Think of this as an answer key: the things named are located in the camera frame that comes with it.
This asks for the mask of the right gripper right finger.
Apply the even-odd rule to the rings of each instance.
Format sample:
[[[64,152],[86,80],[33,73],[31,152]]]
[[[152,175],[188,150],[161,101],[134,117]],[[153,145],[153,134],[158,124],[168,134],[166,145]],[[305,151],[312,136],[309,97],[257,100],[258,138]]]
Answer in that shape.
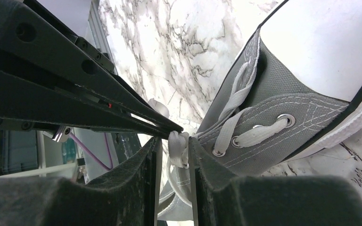
[[[362,200],[338,177],[239,177],[189,139],[197,226],[362,226]]]

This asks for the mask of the grey canvas sneaker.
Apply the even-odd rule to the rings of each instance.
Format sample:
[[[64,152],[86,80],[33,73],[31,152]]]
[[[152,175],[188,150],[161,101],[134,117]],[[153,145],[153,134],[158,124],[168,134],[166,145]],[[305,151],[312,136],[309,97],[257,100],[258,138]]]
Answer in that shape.
[[[251,75],[253,85],[219,119],[245,62],[237,89]],[[270,126],[282,114],[296,122],[259,144],[229,145],[224,156],[214,156],[225,121],[246,108],[233,136]],[[362,0],[281,1],[241,49],[195,138],[235,175],[334,175],[362,198]]]

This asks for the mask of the white shoelace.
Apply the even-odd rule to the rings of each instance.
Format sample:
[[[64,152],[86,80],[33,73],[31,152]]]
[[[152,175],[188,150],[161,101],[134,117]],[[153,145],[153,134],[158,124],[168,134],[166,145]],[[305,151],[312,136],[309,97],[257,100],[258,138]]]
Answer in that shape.
[[[248,62],[245,62],[238,71],[236,79],[232,85],[230,98],[221,112],[219,119],[225,119],[226,114],[234,112],[237,106],[239,106],[247,97],[253,85],[253,75],[249,77],[249,80],[246,82],[244,88],[239,90],[237,89],[239,86],[239,81],[241,80],[242,75],[247,68]],[[259,144],[265,139],[268,139],[269,137],[282,131],[283,129],[293,126],[296,122],[294,116],[290,114],[282,114],[279,115],[276,121],[270,126],[254,126],[252,129],[242,133],[241,135],[233,136],[237,122],[239,121],[242,114],[248,110],[249,108],[246,108],[225,121],[214,144],[214,149],[212,151],[214,156],[224,156],[229,145],[233,145],[236,148],[244,148]],[[176,180],[171,177],[171,172],[175,171],[177,168],[189,168],[189,155],[187,154],[189,146],[188,139],[188,132],[177,132],[175,130],[170,132],[168,137],[168,159],[166,165],[166,175],[168,183],[170,184],[175,194],[185,204],[191,207],[191,201],[178,187]]]

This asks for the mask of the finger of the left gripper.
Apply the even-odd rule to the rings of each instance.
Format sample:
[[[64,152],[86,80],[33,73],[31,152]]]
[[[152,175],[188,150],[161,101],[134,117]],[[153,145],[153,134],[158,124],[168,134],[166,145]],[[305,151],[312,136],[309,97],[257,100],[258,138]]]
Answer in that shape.
[[[156,112],[84,38],[35,0],[0,0],[0,71],[169,132]]]
[[[135,132],[166,139],[169,130],[119,116],[91,103],[0,71],[0,129],[57,130],[59,126],[99,132]]]

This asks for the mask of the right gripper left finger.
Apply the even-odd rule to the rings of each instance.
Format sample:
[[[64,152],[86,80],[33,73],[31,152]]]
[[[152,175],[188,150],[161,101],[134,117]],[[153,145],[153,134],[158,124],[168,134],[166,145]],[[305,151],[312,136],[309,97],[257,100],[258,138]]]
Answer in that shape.
[[[82,185],[67,178],[0,178],[0,226],[155,226],[162,140]]]

